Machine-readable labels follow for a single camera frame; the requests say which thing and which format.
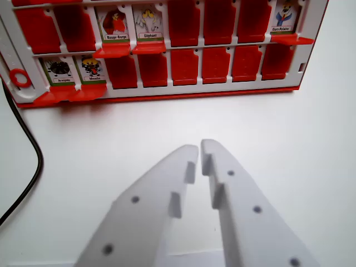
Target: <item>white plastic frame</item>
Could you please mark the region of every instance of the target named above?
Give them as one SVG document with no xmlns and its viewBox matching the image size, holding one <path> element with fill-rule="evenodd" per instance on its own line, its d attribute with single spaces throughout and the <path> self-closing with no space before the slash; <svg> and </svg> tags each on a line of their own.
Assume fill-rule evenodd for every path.
<svg viewBox="0 0 356 267">
<path fill-rule="evenodd" d="M 253 178 L 215 140 L 201 142 L 202 174 L 219 210 L 226 267 L 319 267 Z"/>
<path fill-rule="evenodd" d="M 307 63 L 309 56 L 312 52 L 313 45 L 302 45 L 295 46 L 291 49 L 295 49 L 294 58 L 291 63 L 290 69 L 286 74 L 286 78 L 283 80 L 267 80 L 262 81 L 261 75 L 261 67 L 265 53 L 265 47 L 267 44 L 271 43 L 271 34 L 270 28 L 273 21 L 273 15 L 275 11 L 275 6 L 277 0 L 271 0 L 269 5 L 272 6 L 272 12 L 270 16 L 268 30 L 265 34 L 264 42 L 260 43 L 238 43 L 238 37 L 236 36 L 236 29 L 238 24 L 238 17 L 240 11 L 240 1 L 236 0 L 235 3 L 231 2 L 233 6 L 236 7 L 236 17 L 235 17 L 235 26 L 234 26 L 234 34 L 232 38 L 231 44 L 222 44 L 222 45 L 213 45 L 206 46 L 204 45 L 204 36 L 203 36 L 203 27 L 204 27 L 204 0 L 199 0 L 199 4 L 196 4 L 196 7 L 200 10 L 200 34 L 199 41 L 197 46 L 190 47 L 171 47 L 171 41 L 169 38 L 169 25 L 168 25 L 168 14 L 167 14 L 167 1 L 161 0 L 156 1 L 152 0 L 151 3 L 156 3 L 156 7 L 158 10 L 162 12 L 163 24 L 164 24 L 164 41 L 167 48 L 167 52 L 164 54 L 167 58 L 167 71 L 168 71 L 168 79 L 167 86 L 164 87 L 143 87 L 142 79 L 140 75 L 139 63 L 136 55 L 132 55 L 131 57 L 135 60 L 136 65 L 136 73 L 137 73 L 137 88 L 128 88 L 128 89 L 113 89 L 112 84 L 109 80 L 107 80 L 107 92 L 102 98 L 116 98 L 116 97 L 135 97 L 135 96 L 155 96 L 155 95 L 174 95 L 174 94 L 182 94 L 182 93 L 201 93 L 201 92 L 223 92 L 223 91 L 237 91 L 237 90 L 254 90 L 254 89 L 263 89 L 263 88 L 280 88 L 280 87 L 293 87 L 298 86 L 301 83 L 301 79 L 304 74 L 303 71 L 299 71 L 301 64 Z M 102 40 L 100 37 L 98 25 L 95 17 L 95 6 L 101 5 L 117 5 L 119 10 L 126 14 L 127 24 L 128 24 L 128 34 L 130 37 L 130 46 L 131 49 L 136 46 L 136 33 L 135 33 L 135 25 L 134 19 L 132 17 L 131 5 L 135 3 L 148 2 L 146 0 L 125 0 L 125 1 L 90 1 L 83 0 L 81 3 L 71 3 L 76 5 L 82 5 L 87 7 L 84 9 L 84 12 L 90 15 L 92 28 L 94 31 L 95 39 L 96 39 L 96 49 L 99 49 L 102 46 Z M 298 3 L 302 6 L 300 19 L 296 28 L 296 32 L 298 36 L 316 39 L 318 34 L 318 29 L 320 27 L 328 0 L 298 0 Z M 24 6 L 24 7 L 13 7 L 11 1 L 2 1 L 0 4 L 0 16 L 2 19 L 2 23 L 0 23 L 0 31 L 7 30 L 8 34 L 1 34 L 1 46 L 0 52 L 4 57 L 4 61 L 7 66 L 4 66 L 4 62 L 0 61 L 0 75 L 5 80 L 8 88 L 11 90 L 11 93 L 18 103 L 31 103 L 37 97 L 49 91 L 50 85 L 47 81 L 47 78 L 42 70 L 42 67 L 38 63 L 39 57 L 49 57 L 49 56 L 60 56 L 71 58 L 73 55 L 84 55 L 89 53 L 94 53 L 94 51 L 87 52 L 68 52 L 67 46 L 63 41 L 61 33 L 58 29 L 58 25 L 54 14 L 52 12 L 53 6 L 55 4 L 40 4 L 40 5 L 32 5 L 32 6 Z M 34 55 L 30 46 L 27 44 L 24 35 L 22 34 L 22 30 L 18 24 L 14 9 L 20 8 L 33 8 L 33 7 L 41 7 L 44 9 L 45 14 L 51 16 L 55 23 L 58 36 L 60 37 L 61 45 L 61 53 L 48 53 L 41 55 Z M 246 45 L 259 45 L 261 46 L 259 49 L 262 51 L 263 56 L 259 68 L 259 73 L 257 74 L 256 80 L 253 82 L 233 82 L 233 78 L 231 76 L 231 69 L 233 66 L 234 59 L 234 50 L 235 46 L 246 46 Z M 213 84 L 203 84 L 201 78 L 201 68 L 202 68 L 202 49 L 205 47 L 230 47 L 229 50 L 226 50 L 227 53 L 230 54 L 230 65 L 229 65 L 229 73 L 227 75 L 226 83 L 213 83 Z M 194 48 L 197 49 L 195 52 L 196 55 L 199 56 L 199 69 L 198 69 L 198 77 L 196 85 L 187 85 L 187 86 L 174 86 L 171 78 L 171 61 L 170 61 L 170 50 L 173 49 L 182 49 L 182 48 Z M 9 65 L 6 58 L 10 55 L 12 58 L 16 58 L 17 63 L 15 65 Z M 107 74 L 106 66 L 104 60 L 100 60 L 103 69 Z M 8 68 L 11 70 L 13 68 L 22 68 L 25 69 L 28 73 L 32 86 L 29 88 L 20 88 L 18 89 L 8 78 Z M 76 90 L 80 90 L 81 83 L 80 80 L 75 79 L 76 81 Z"/>
<path fill-rule="evenodd" d="M 172 218 L 181 218 L 199 149 L 185 145 L 158 162 L 111 205 L 75 267 L 166 264 Z"/>
</svg>

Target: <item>screw hole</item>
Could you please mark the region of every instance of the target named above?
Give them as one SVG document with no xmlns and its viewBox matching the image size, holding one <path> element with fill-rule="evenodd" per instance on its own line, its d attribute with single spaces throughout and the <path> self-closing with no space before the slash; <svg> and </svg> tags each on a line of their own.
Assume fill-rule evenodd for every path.
<svg viewBox="0 0 356 267">
<path fill-rule="evenodd" d="M 102 253 L 105 256 L 110 255 L 112 252 L 113 252 L 113 245 L 112 244 L 106 244 L 102 249 Z"/>
<path fill-rule="evenodd" d="M 300 266 L 300 261 L 296 258 L 290 259 L 290 265 L 294 267 Z"/>
<path fill-rule="evenodd" d="M 254 206 L 254 212 L 256 213 L 261 213 L 262 212 L 262 209 L 260 206 Z"/>
<path fill-rule="evenodd" d="M 138 196 L 133 196 L 132 199 L 131 199 L 131 202 L 136 204 L 137 202 L 140 201 L 140 198 Z"/>
</svg>

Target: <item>white background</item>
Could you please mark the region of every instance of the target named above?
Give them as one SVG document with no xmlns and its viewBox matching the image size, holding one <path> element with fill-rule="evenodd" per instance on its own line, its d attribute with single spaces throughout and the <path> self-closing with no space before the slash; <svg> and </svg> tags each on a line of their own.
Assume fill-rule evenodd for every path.
<svg viewBox="0 0 356 267">
<path fill-rule="evenodd" d="M 172 150 L 204 138 L 232 152 L 321 266 L 354 266 L 354 10 L 353 0 L 330 1 L 294 93 L 22 111 L 45 168 L 0 228 L 0 266 L 75 261 L 121 192 Z M 37 158 L 0 96 L 3 214 L 31 179 Z M 185 204 L 170 251 L 221 249 L 208 180 L 199 171 Z"/>
</svg>

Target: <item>cartoon spider card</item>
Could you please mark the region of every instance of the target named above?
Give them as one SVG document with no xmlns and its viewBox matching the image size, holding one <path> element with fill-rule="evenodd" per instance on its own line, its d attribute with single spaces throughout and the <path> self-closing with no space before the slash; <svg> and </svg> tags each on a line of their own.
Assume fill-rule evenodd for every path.
<svg viewBox="0 0 356 267">
<path fill-rule="evenodd" d="M 271 34 L 292 34 L 298 23 L 300 6 L 298 0 L 278 0 Z"/>
<path fill-rule="evenodd" d="M 104 43 L 129 42 L 126 16 L 117 6 L 95 7 L 101 39 Z"/>
<path fill-rule="evenodd" d="M 83 85 L 106 83 L 101 62 L 93 58 L 93 55 L 75 56 L 74 62 Z"/>
<path fill-rule="evenodd" d="M 51 86 L 75 85 L 67 62 L 59 57 L 40 57 L 38 60 Z"/>
<path fill-rule="evenodd" d="M 138 41 L 163 40 L 162 13 L 154 4 L 136 4 L 132 6 L 132 11 Z"/>
</svg>

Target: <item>red base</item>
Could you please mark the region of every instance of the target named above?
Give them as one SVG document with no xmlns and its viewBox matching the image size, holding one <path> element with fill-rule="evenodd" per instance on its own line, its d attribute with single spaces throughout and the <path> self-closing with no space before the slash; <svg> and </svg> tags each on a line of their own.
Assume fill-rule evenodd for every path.
<svg viewBox="0 0 356 267">
<path fill-rule="evenodd" d="M 50 106 L 54 103 L 68 100 L 74 93 L 76 93 L 74 85 L 51 86 L 50 91 L 35 99 L 33 104 L 37 107 Z"/>
<path fill-rule="evenodd" d="M 185 98 L 201 98 L 201 97 L 215 97 L 215 96 L 238 96 L 238 95 L 250 95 L 257 93 L 281 93 L 291 92 L 299 90 L 299 86 L 283 87 L 283 88 L 269 88 L 269 89 L 257 89 L 257 90 L 241 90 L 241 91 L 227 91 L 227 92 L 205 92 L 205 93 L 182 93 L 178 95 L 163 95 L 163 96 L 135 96 L 135 97 L 118 97 L 118 98 L 101 98 L 92 101 L 78 101 L 75 104 L 103 104 L 103 103 L 124 103 L 124 102 L 139 102 L 139 101 L 155 101 L 155 100 L 172 100 L 172 99 L 185 99 Z M 37 105 L 35 103 L 16 103 L 20 108 L 35 108 L 44 107 L 43 105 Z M 73 105 L 73 102 L 60 102 L 51 103 L 47 107 L 67 106 Z"/>
</svg>

